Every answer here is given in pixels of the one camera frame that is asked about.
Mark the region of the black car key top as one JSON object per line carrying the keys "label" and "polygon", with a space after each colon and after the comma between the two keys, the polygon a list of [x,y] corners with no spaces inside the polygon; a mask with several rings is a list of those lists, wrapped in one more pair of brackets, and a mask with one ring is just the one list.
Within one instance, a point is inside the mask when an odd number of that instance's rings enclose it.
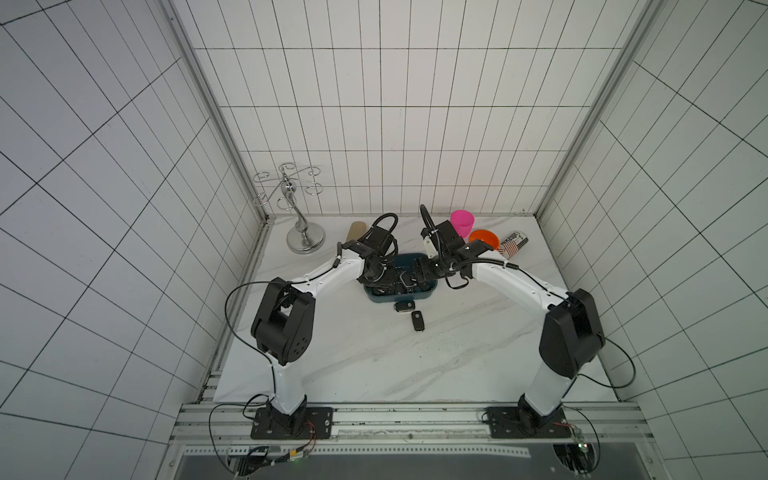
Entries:
{"label": "black car key top", "polygon": [[416,310],[413,300],[403,300],[394,304],[394,309],[398,313],[413,312]]}

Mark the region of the black car key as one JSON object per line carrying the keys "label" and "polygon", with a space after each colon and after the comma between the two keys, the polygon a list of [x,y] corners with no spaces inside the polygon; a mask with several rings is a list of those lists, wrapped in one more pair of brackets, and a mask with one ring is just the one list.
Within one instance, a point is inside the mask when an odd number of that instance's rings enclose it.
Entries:
{"label": "black car key", "polygon": [[424,316],[421,311],[413,311],[411,313],[411,320],[413,328],[416,332],[422,332],[425,330]]}
{"label": "black car key", "polygon": [[416,310],[413,300],[403,300],[394,304],[394,309],[398,313],[413,312]]}

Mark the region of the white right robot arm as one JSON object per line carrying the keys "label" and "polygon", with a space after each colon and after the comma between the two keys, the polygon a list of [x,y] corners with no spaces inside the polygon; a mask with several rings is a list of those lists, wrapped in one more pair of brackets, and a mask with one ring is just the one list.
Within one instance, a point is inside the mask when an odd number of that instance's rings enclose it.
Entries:
{"label": "white right robot arm", "polygon": [[540,365],[518,408],[530,418],[545,419],[562,404],[583,366],[609,339],[605,336],[593,296],[567,291],[528,273],[482,240],[465,242],[449,221],[436,224],[422,212],[422,238],[434,253],[422,262],[428,280],[458,275],[490,286],[542,322]]}

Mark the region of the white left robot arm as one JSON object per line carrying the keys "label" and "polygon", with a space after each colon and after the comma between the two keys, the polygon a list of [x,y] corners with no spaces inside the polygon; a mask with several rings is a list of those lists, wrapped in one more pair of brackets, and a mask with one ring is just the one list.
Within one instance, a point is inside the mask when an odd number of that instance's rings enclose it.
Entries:
{"label": "white left robot arm", "polygon": [[371,227],[361,238],[339,243],[332,259],[317,269],[293,280],[276,277],[266,283],[250,333],[272,363],[273,410],[294,416],[306,404],[302,374],[292,365],[312,340],[321,295],[353,281],[372,284],[383,279],[396,253],[392,232]]}

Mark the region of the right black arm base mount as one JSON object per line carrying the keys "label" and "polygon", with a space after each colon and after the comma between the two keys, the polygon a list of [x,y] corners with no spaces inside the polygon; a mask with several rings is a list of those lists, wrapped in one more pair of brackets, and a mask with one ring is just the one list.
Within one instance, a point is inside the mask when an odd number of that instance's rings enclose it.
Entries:
{"label": "right black arm base mount", "polygon": [[489,426],[494,439],[561,440],[572,437],[572,430],[563,423],[562,403],[547,415],[540,415],[521,396],[515,406],[487,407],[480,417]]}

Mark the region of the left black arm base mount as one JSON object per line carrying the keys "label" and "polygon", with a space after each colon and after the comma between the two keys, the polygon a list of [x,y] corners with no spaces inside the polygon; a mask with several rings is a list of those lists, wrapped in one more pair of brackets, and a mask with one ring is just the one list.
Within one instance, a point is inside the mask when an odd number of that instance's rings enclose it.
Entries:
{"label": "left black arm base mount", "polygon": [[255,412],[250,437],[253,440],[325,440],[331,437],[334,409],[309,406],[304,399],[292,414],[284,414],[271,404]]}

